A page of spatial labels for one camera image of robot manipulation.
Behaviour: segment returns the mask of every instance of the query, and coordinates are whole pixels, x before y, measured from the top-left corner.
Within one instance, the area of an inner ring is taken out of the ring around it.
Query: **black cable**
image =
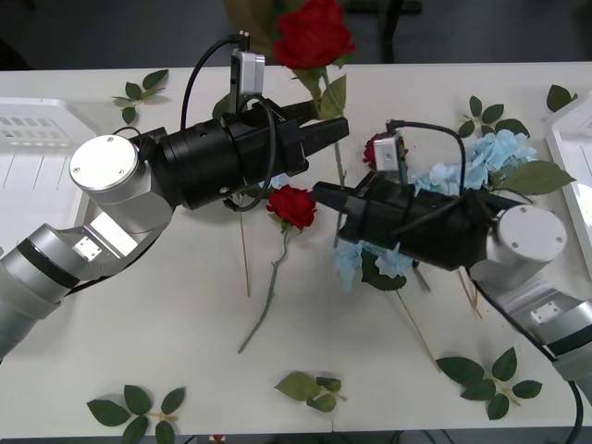
[[[427,430],[422,430],[422,433],[425,435],[425,437],[427,439],[429,439],[429,442],[431,442],[432,444],[437,444],[437,442],[434,439],[434,437],[432,437],[432,435]]]
[[[411,127],[411,128],[422,128],[424,130],[434,130],[445,132],[452,136],[456,142],[459,144],[461,148],[461,181],[459,185],[459,195],[463,195],[464,193],[464,176],[466,173],[466,150],[464,149],[463,139],[452,129],[446,127],[440,127],[440,125],[432,125],[431,123],[423,123],[423,122],[407,122],[404,120],[394,121],[391,120],[387,127],[389,129],[396,129],[396,128],[403,128],[403,127]]]
[[[450,435],[448,434],[448,432],[446,430],[440,430],[440,432],[442,432],[444,434],[444,436],[446,437],[446,439],[448,440],[448,442],[450,444],[454,444],[454,441],[452,440],[452,438],[450,437]]]
[[[192,439],[197,438],[197,435],[193,435],[191,438],[189,438],[188,440],[186,440],[183,444],[189,444],[191,442]]]
[[[197,62],[193,72],[189,77],[189,81],[187,82],[187,87],[185,88],[185,95],[183,96],[183,107],[181,108],[181,129],[185,130],[187,128],[187,110],[189,108],[189,99],[191,96],[191,89],[193,88],[193,83],[197,78],[197,75],[200,73],[200,70],[204,67],[205,62],[208,58],[212,56],[218,49],[220,49],[225,44],[229,43],[240,43],[241,37],[240,36],[229,36],[226,39],[222,39],[214,43],[210,48],[202,55],[202,58]]]
[[[261,190],[255,197],[254,201],[245,206],[238,206],[229,198],[224,201],[224,204],[228,208],[230,208],[232,211],[238,211],[240,213],[253,210],[255,206],[257,206],[265,198],[265,194],[267,193],[267,190],[269,190],[269,184],[271,183],[271,179],[274,176],[274,169],[276,167],[276,154],[278,151],[276,141],[276,123],[274,121],[271,105],[267,102],[267,100],[264,97],[260,95],[251,96],[247,99],[247,101],[251,99],[257,100],[263,106],[265,110],[265,115],[267,116],[267,124],[269,125],[269,164],[267,166],[267,173],[265,174],[265,181],[263,182],[263,187],[261,187]],[[242,109],[245,104],[246,102],[240,106],[240,109]]]
[[[491,306],[493,306],[493,308],[495,308],[506,319],[506,321],[510,323],[512,327],[514,327],[519,333],[524,335],[530,341],[530,343],[533,344],[537,350],[543,353],[543,355],[552,363],[557,361],[557,358],[555,358],[555,356],[549,353],[547,349],[545,349],[530,333],[528,333],[528,331],[526,331],[520,324],[518,324],[509,314],[507,314],[506,311],[497,303],[497,301],[494,301],[493,298],[491,298],[487,293],[485,293],[478,282],[473,280],[473,283],[475,284],[479,292],[483,295],[485,300],[489,302],[489,304],[491,304]],[[569,437],[565,441],[565,444],[574,444],[577,440],[577,437],[580,435],[580,432],[582,431],[582,423],[584,422],[584,404],[582,403],[582,395],[580,395],[580,391],[578,390],[575,383],[573,381],[568,381],[568,384],[570,386],[570,389],[572,389],[573,397],[575,399],[575,421],[573,423],[572,431],[570,432]]]

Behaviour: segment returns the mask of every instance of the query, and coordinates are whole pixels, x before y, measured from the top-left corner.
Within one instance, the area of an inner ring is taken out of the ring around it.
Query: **dark floor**
[[[233,32],[221,0],[0,0],[0,40],[35,69],[189,67],[214,41]],[[592,0],[424,0],[424,12],[402,17],[397,63],[555,62],[592,59]],[[381,63],[376,16],[348,14],[355,63]],[[229,49],[209,64],[225,66]],[[456,444],[559,444],[567,428],[456,430]],[[395,444],[390,432],[317,436],[229,437],[228,444]],[[449,443],[434,432],[437,444]],[[115,444],[115,438],[5,440]],[[146,438],[146,444],[155,443]],[[206,437],[199,437],[204,444]],[[579,442],[592,442],[592,429]],[[406,432],[401,444],[434,444]]]

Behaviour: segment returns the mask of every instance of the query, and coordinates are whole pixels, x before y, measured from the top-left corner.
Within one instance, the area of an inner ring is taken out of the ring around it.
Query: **flower stem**
[[[247,280],[247,298],[251,297],[251,282],[249,281],[249,265],[247,264],[247,247],[244,243],[244,224],[242,223],[242,213],[240,218],[240,236],[242,237],[242,260],[244,261],[244,276]]]
[[[263,321],[265,321],[265,317],[267,316],[267,312],[269,311],[269,305],[271,305],[271,300],[274,297],[274,287],[276,286],[276,280],[278,279],[279,266],[286,260],[286,256],[288,255],[288,240],[289,240],[288,235],[289,234],[290,234],[290,229],[288,228],[286,230],[286,232],[284,233],[284,242],[283,242],[284,253],[281,255],[281,257],[279,259],[277,259],[276,262],[272,263],[274,271],[271,274],[271,282],[269,282],[269,290],[267,291],[267,300],[265,301],[265,307],[263,309],[263,312],[261,313],[261,317],[259,318],[259,321],[257,321],[257,324],[255,324],[255,327],[253,327],[253,330],[251,330],[251,333],[249,333],[249,336],[247,337],[247,339],[240,346],[239,354],[241,354],[244,351],[244,349],[247,347],[247,345],[249,345],[249,342],[251,342],[251,339],[253,338],[253,336],[255,335],[257,330],[259,329],[259,327],[263,324]]]
[[[327,75],[327,69],[323,71],[323,81],[325,82],[325,86],[327,87],[327,91],[329,93],[329,97],[331,98],[331,102],[333,105],[339,110],[339,114],[343,117],[343,107],[338,102],[333,90],[331,89],[331,83],[329,82],[329,76]],[[341,163],[341,151],[339,150],[339,142],[333,143],[333,148],[335,149],[335,162],[337,163],[337,173],[339,175],[339,185],[341,189],[345,187],[345,174],[343,173],[343,164]],[[337,248],[337,244],[339,242],[339,237],[337,235],[339,229],[341,228],[341,223],[343,220],[343,213],[339,212],[337,218],[337,229],[335,231],[335,239],[333,240],[333,248]]]

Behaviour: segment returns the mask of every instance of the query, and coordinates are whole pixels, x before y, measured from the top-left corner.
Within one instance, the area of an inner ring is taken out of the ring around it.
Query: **leaf sprig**
[[[126,106],[121,109],[121,117],[123,118],[124,122],[126,122],[128,125],[133,122],[136,116],[138,116],[136,107],[143,104],[148,97],[152,97],[153,95],[165,89],[156,87],[165,79],[167,74],[168,69],[161,69],[152,72],[144,77],[141,87],[137,83],[131,83],[128,81],[126,83],[127,97],[120,95],[113,96],[114,99],[127,103]]]
[[[516,398],[533,399],[543,387],[540,382],[533,380],[519,382],[512,388],[502,384],[510,381],[518,368],[514,347],[498,358],[491,368],[491,374],[475,361],[461,356],[440,358],[437,363],[447,377],[464,386],[462,398],[469,401],[488,401],[487,416],[491,421],[501,419],[508,413],[510,401],[520,406]]]
[[[478,97],[474,95],[469,99],[469,108],[471,109],[472,117],[464,115],[466,119],[459,128],[459,136],[465,138],[469,137],[475,132],[476,125],[481,128],[481,134],[487,136],[490,132],[496,134],[501,130],[509,130],[514,134],[524,134],[530,137],[528,129],[517,118],[505,118],[500,120],[503,116],[504,105],[491,105],[483,110],[483,103]]]
[[[295,401],[323,413],[332,412],[337,405],[337,399],[346,401],[347,398],[339,394],[341,381],[332,377],[317,377],[304,372],[292,372],[275,386],[276,390]]]
[[[86,403],[92,416],[103,426],[115,427],[128,422],[131,413],[137,415],[123,432],[121,444],[137,444],[146,434],[150,425],[149,416],[156,417],[159,423],[156,425],[156,441],[158,444],[174,444],[175,430],[170,422],[179,418],[171,416],[185,400],[185,388],[176,388],[165,396],[160,413],[150,413],[152,401],[142,388],[138,386],[125,386],[123,395],[128,409],[121,407],[109,400],[93,400]]]

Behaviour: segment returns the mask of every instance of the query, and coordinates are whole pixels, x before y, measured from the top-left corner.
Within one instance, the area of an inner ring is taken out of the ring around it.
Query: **white table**
[[[592,87],[592,64],[355,66],[348,73],[351,136],[341,144],[347,183],[366,170],[364,142],[388,118],[457,128],[475,94],[504,103],[520,118],[541,158],[545,106],[551,83],[572,92]],[[122,126],[111,95],[150,70],[0,73],[0,96],[69,101],[102,133]],[[140,130],[179,129],[189,69],[173,69],[162,98],[140,109]],[[284,68],[268,68],[265,95],[281,105],[308,98]],[[189,121],[210,117],[228,91],[228,69],[206,69],[193,90]],[[411,166],[458,161],[452,138],[410,130]],[[311,159],[300,186],[337,180],[332,150]],[[561,289],[590,294],[592,282],[561,193],[539,201],[568,227],[565,254],[545,269]],[[455,273],[423,265],[433,292],[413,277],[401,292],[432,352],[458,353],[483,364],[511,346],[518,376],[544,383],[541,395],[489,422],[485,404],[459,397],[460,387],[439,374],[391,293],[365,284],[345,293],[333,270],[336,214],[320,209],[314,225],[290,245],[280,268],[277,297],[243,355],[236,353],[264,304],[271,266],[280,254],[278,229],[259,208],[245,216],[253,296],[247,299],[238,217],[215,203],[177,211],[171,226],[133,268],[64,301],[0,367],[0,438],[111,436],[123,427],[99,425],[86,401],[122,392],[124,384],[150,389],[159,403],[176,387],[188,398],[179,410],[183,434],[328,432],[413,428],[569,426],[574,400],[567,384],[524,338],[482,302],[475,317]],[[274,385],[291,370],[330,372],[349,398],[331,415],[297,405]],[[586,423],[590,421],[586,402]]]

